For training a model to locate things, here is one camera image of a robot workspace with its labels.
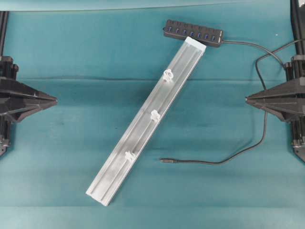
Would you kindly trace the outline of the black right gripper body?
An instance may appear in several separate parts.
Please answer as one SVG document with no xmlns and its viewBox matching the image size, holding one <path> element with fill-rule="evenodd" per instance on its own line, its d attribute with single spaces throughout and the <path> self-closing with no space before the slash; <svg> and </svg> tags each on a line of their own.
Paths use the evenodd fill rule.
<svg viewBox="0 0 305 229">
<path fill-rule="evenodd" d="M 285 63 L 285 73 L 287 81 L 294 81 L 293 98 L 297 99 L 297 105 L 301 108 L 300 114 L 295 114 L 295 119 L 305 116 L 305 56 L 295 55 L 290 62 Z"/>
</svg>

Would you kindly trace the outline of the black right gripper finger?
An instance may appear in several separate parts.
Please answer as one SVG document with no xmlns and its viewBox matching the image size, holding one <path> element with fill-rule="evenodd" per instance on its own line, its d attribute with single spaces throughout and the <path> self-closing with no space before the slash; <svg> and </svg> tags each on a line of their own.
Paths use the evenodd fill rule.
<svg viewBox="0 0 305 229">
<path fill-rule="evenodd" d="M 269 114 L 276 116 L 282 122 L 292 122 L 292 121 L 296 121 L 298 119 L 298 115 L 292 114 L 292 113 L 289 113 L 286 111 L 282 111 L 279 108 L 270 108 L 270 107 L 263 106 L 260 104 L 251 103 L 249 101 L 246 101 L 246 103 L 248 105 L 251 105 L 255 108 L 261 109 L 263 111 L 268 112 Z"/>
<path fill-rule="evenodd" d="M 288 99 L 290 102 L 303 102 L 305 99 L 297 97 L 298 94 L 305 94 L 304 80 L 287 81 L 270 89 L 250 95 L 245 100 L 248 102 L 259 99 Z"/>
</svg>

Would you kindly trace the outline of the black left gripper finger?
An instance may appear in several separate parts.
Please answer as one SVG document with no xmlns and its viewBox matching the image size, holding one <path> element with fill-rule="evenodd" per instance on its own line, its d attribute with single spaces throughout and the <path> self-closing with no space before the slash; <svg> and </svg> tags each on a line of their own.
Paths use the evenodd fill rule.
<svg viewBox="0 0 305 229">
<path fill-rule="evenodd" d="M 24 98 L 28 97 L 35 99 L 50 100 L 50 101 L 57 100 L 56 97 L 50 96 L 42 91 L 38 91 L 16 80 L 7 79 L 7 78 L 0 79 L 0 92 L 3 94 L 19 96 Z"/>
<path fill-rule="evenodd" d="M 26 117 L 57 105 L 57 100 L 7 100 L 7 120 L 19 123 Z"/>
</svg>

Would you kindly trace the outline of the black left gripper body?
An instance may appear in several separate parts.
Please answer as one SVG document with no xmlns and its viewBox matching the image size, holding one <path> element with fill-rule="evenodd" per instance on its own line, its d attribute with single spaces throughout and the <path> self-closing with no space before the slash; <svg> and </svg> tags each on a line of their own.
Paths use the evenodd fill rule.
<svg viewBox="0 0 305 229">
<path fill-rule="evenodd" d="M 16 80 L 18 71 L 19 67 L 13 63 L 12 57 L 0 57 L 0 115 L 14 123 L 18 123 L 19 121 L 18 114 L 8 113 L 12 110 L 10 102 L 11 98 L 13 98 L 13 95 L 10 94 L 12 89 L 9 88 L 9 82 Z"/>
</svg>

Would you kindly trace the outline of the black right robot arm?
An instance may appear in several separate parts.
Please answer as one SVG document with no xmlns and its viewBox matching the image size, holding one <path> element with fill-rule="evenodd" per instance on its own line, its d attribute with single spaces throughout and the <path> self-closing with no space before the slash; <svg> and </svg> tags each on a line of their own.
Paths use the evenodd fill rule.
<svg viewBox="0 0 305 229">
<path fill-rule="evenodd" d="M 284 65 L 286 82 L 246 97 L 246 103 L 290 124 L 294 153 L 305 159 L 305 56 Z"/>
</svg>

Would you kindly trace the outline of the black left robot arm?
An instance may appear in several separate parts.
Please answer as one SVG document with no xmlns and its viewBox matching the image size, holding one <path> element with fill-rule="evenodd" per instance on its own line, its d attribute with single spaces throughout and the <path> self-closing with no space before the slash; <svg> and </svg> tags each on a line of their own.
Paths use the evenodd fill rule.
<svg viewBox="0 0 305 229">
<path fill-rule="evenodd" d="M 10 56 L 0 58 L 0 154 L 10 146 L 13 123 L 57 104 L 57 98 L 16 80 L 18 65 Z"/>
</svg>

